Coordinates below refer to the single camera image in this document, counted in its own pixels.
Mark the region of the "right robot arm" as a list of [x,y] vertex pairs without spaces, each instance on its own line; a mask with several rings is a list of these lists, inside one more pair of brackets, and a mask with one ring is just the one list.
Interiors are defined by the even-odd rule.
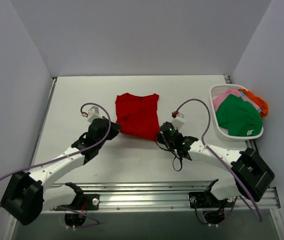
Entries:
[[239,196],[259,202],[275,178],[271,168],[253,148],[232,150],[204,144],[196,137],[183,136],[171,122],[160,126],[157,140],[179,160],[206,163],[232,175],[233,180],[215,179],[204,193],[205,203],[212,207],[224,199]]

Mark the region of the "red t-shirt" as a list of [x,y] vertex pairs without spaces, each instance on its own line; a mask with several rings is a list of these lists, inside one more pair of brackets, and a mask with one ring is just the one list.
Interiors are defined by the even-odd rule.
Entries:
[[130,93],[118,95],[115,100],[116,123],[120,132],[136,138],[156,141],[159,132],[158,100],[156,93],[137,96]]

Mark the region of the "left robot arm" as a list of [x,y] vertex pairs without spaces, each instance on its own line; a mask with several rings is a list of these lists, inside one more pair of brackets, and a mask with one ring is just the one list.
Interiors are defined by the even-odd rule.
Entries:
[[32,223],[44,210],[81,209],[90,200],[79,186],[72,182],[55,188],[51,186],[67,173],[96,157],[104,143],[115,138],[121,128],[121,125],[109,122],[106,118],[94,119],[88,130],[58,156],[58,161],[39,169],[14,173],[0,206],[24,226]]

